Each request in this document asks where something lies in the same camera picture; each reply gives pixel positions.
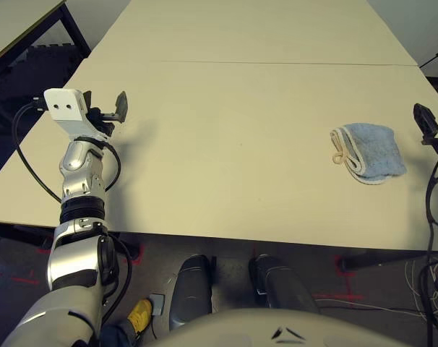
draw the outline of blue towel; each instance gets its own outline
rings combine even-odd
[[[333,161],[344,163],[362,183],[381,184],[407,172],[394,132],[388,127],[353,123],[332,130],[330,136],[338,150]]]

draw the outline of white tabletop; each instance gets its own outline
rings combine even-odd
[[[94,54],[115,49],[119,59],[416,65],[365,0],[132,0]]]
[[[437,155],[420,144],[412,109],[422,103],[438,121],[438,95],[417,67],[147,61],[142,44],[121,53],[123,19],[67,84],[92,90],[103,111],[128,96],[112,137],[123,168],[106,204],[111,230],[426,248],[424,194]],[[335,165],[330,130],[353,122],[391,127],[408,173],[367,186]],[[57,193],[67,143],[48,113],[22,143]],[[108,181],[110,155],[104,165]],[[438,187],[432,207],[438,218]],[[0,221],[55,226],[58,217],[59,204],[14,154],[0,172]]]
[[[0,54],[64,0],[0,0]]]

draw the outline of floor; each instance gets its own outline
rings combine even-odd
[[[404,277],[405,262],[369,267],[345,276],[335,260],[358,249],[281,244],[258,241],[207,239],[186,236],[123,235],[131,243],[139,242],[141,256],[133,261],[132,282],[124,300],[109,323],[128,315],[136,302],[151,293],[165,294],[163,315],[153,322],[157,337],[168,331],[168,313],[176,273],[192,254],[217,257],[215,285],[212,290],[213,312],[253,307],[247,263],[256,254],[277,254],[292,266],[316,299],[341,299],[380,307],[415,309]],[[0,343],[18,323],[31,304],[48,289],[46,265],[48,252],[28,244],[0,239]],[[124,282],[126,264],[120,259]],[[336,301],[318,301],[323,314],[361,325],[411,346],[426,345],[426,324],[420,317],[384,311],[352,310],[359,308]],[[153,334],[147,331],[142,344],[149,345]]]

